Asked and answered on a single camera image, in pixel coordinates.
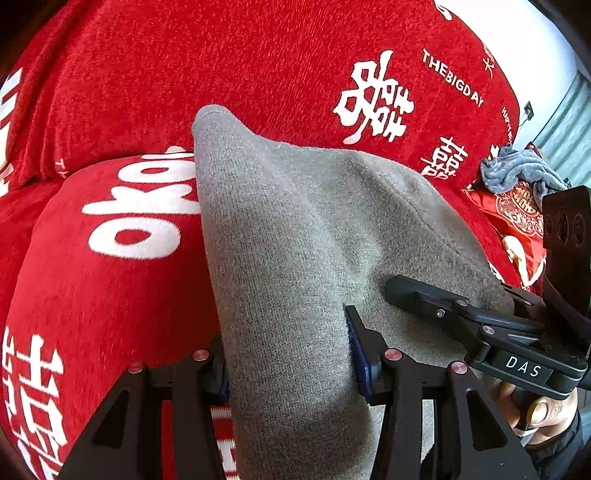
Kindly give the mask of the person's right hand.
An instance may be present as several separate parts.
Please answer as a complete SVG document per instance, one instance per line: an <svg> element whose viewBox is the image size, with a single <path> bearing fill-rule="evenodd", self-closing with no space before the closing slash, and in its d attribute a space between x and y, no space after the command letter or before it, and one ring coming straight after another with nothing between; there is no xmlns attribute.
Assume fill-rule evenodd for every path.
<svg viewBox="0 0 591 480"><path fill-rule="evenodd" d="M565 400L537 398L529 404L527 412L522 414L512 399L515 389L515 385L501 382L496 403L515 433L518 432L517 425L522 419L534 430L528 446L533 447L547 442L570 427L578 410L577 390L573 390Z"/></svg>

